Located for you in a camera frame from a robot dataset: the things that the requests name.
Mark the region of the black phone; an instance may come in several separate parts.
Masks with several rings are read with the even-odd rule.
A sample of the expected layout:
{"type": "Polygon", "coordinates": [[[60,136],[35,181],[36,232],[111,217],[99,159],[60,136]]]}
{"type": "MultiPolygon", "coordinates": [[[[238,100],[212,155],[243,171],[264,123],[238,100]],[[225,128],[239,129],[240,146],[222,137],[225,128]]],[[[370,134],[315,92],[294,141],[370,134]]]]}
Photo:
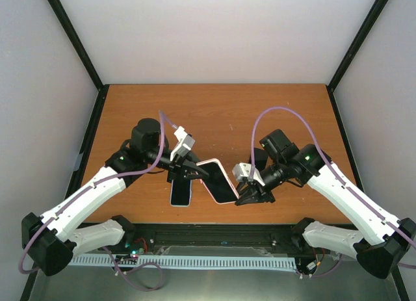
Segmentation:
{"type": "Polygon", "coordinates": [[[268,153],[263,148],[254,148],[254,162],[258,171],[266,168],[268,161],[268,153]]]}

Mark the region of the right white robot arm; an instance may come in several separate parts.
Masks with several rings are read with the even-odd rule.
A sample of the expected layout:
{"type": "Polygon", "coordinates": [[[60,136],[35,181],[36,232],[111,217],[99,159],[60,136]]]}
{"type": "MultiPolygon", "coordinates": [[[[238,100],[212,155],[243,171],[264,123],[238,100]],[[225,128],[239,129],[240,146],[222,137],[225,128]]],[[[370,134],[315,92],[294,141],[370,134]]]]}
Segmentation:
{"type": "Polygon", "coordinates": [[[238,182],[236,205],[274,202],[272,190],[291,183],[309,186],[340,210],[355,226],[344,229],[304,218],[293,227],[293,242],[302,248],[327,249],[354,258],[371,275],[385,279],[400,263],[415,237],[415,222],[399,219],[359,190],[316,146],[299,149],[277,129],[260,140],[260,170],[251,163],[233,168],[238,182]]]}

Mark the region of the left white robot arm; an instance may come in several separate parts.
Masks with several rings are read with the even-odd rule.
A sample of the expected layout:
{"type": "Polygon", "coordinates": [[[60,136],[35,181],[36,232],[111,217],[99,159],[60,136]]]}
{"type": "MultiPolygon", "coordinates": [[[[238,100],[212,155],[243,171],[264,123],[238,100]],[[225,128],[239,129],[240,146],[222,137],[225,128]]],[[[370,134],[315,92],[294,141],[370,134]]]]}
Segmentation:
{"type": "Polygon", "coordinates": [[[166,170],[169,183],[208,179],[209,174],[194,160],[195,140],[183,127],[174,127],[177,144],[169,149],[166,122],[163,114],[159,120],[141,119],[131,137],[90,181],[42,215],[29,213],[22,219],[23,255],[33,260],[35,270],[53,276],[77,255],[103,246],[115,245],[123,251],[131,249],[135,243],[135,227],[122,215],[88,228],[80,225],[107,200],[154,168],[166,170]]]}

